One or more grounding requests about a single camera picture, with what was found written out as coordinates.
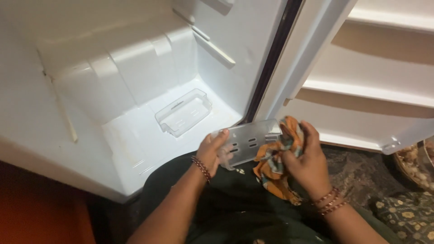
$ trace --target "refrigerator door shelf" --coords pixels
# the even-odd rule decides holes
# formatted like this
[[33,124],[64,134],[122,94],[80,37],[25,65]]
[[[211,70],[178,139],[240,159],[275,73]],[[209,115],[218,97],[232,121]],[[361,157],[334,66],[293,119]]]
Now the refrigerator door shelf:
[[228,170],[251,161],[262,145],[279,140],[282,130],[276,119],[268,119],[229,128],[229,138],[219,151],[220,165]]
[[193,89],[159,112],[155,118],[163,132],[178,138],[211,113],[212,103],[207,94]]

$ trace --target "refrigerator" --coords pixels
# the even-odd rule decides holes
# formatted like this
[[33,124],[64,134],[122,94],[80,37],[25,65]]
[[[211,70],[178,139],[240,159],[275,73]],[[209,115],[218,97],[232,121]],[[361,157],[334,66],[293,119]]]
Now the refrigerator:
[[123,203],[240,123],[292,115],[323,143],[396,152],[434,135],[434,49],[381,7],[0,0],[0,160]]

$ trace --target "hand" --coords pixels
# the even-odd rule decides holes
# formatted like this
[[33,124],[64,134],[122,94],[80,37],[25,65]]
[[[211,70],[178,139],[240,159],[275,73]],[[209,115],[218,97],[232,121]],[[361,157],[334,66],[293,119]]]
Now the hand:
[[282,161],[311,199],[316,201],[332,190],[327,160],[319,143],[318,131],[306,121],[301,121],[300,125],[305,136],[303,155],[296,158],[288,150],[284,152]]
[[211,139],[211,134],[208,134],[197,150],[196,157],[207,167],[211,177],[216,175],[218,165],[220,164],[217,151],[223,146],[228,137],[228,129],[221,131],[214,139]]

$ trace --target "dark green clothing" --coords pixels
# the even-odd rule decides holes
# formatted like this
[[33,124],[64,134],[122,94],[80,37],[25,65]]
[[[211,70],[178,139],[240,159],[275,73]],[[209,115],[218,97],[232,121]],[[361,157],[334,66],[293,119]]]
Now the dark green clothing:
[[[195,152],[177,157],[154,171],[141,196],[144,220],[163,201],[170,188],[188,170]],[[228,171],[219,167],[197,204],[190,226],[188,244],[332,243],[331,231],[309,204],[293,206],[267,192],[253,173],[257,162]],[[302,197],[304,190],[295,182],[292,189]],[[369,212],[362,216],[389,243],[400,243],[396,235]]]

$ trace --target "bangle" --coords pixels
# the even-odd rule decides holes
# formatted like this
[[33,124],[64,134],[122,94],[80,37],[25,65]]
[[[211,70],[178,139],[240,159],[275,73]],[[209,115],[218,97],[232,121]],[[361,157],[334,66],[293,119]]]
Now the bangle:
[[322,213],[320,213],[320,214],[321,214],[322,216],[324,216],[324,215],[329,214],[329,213],[333,212],[334,210],[336,210],[336,209],[342,207],[342,206],[345,205],[345,204],[347,204],[346,201],[343,202],[343,203],[341,203],[341,204],[338,204],[338,205],[336,205],[336,206],[330,208],[329,210],[326,210],[326,211],[324,211],[324,212],[322,212]]
[[333,189],[325,196],[323,196],[322,198],[320,198],[319,200],[315,201],[312,203],[312,205],[316,205],[318,203],[321,203],[322,201],[324,201],[325,199],[329,198],[331,195],[333,195],[333,193],[336,192],[336,194],[339,194],[339,189],[333,187]]
[[336,202],[336,200],[338,200],[338,198],[339,198],[339,192],[336,193],[335,198],[333,198],[333,200],[331,202],[327,203],[326,206],[320,208],[320,210],[318,210],[318,212],[322,213],[323,211],[327,210],[330,206],[332,206]]
[[195,163],[199,169],[201,169],[202,173],[205,175],[205,178],[208,181],[208,184],[210,183],[210,179],[211,179],[211,175],[208,172],[207,167],[205,167],[205,165],[196,157],[196,156],[192,156],[191,160],[193,161],[193,163]]

